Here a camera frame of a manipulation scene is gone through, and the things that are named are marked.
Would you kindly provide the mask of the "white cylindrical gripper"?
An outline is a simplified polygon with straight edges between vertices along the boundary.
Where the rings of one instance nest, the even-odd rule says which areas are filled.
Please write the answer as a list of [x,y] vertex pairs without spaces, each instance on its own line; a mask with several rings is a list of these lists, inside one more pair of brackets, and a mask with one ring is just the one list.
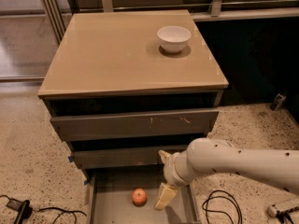
[[189,185],[199,176],[199,173],[189,164],[185,151],[170,154],[164,150],[159,150],[158,154],[164,164],[164,178],[168,184],[162,183],[160,185],[154,208],[163,210],[178,194],[176,187]]

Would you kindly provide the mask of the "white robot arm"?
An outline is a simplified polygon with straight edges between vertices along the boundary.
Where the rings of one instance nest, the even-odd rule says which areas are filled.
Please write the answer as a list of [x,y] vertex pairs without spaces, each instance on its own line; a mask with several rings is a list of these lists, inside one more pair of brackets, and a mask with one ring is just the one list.
[[299,194],[299,151],[243,149],[219,140],[198,138],[182,152],[159,152],[164,179],[155,203],[165,209],[178,191],[200,176],[236,174],[277,189]]

